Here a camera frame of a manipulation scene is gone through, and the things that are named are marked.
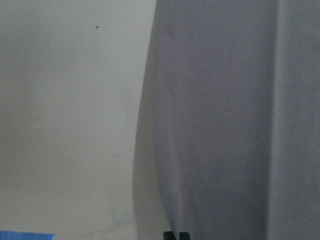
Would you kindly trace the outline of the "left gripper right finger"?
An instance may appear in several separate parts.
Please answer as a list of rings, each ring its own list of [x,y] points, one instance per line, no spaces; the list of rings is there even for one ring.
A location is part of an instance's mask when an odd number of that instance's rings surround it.
[[[190,234],[188,232],[180,232],[179,240],[191,240]]]

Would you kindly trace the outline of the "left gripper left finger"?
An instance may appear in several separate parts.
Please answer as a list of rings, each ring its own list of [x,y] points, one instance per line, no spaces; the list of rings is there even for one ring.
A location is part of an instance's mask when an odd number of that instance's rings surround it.
[[[163,233],[163,240],[174,240],[174,234],[172,231],[165,231]]]

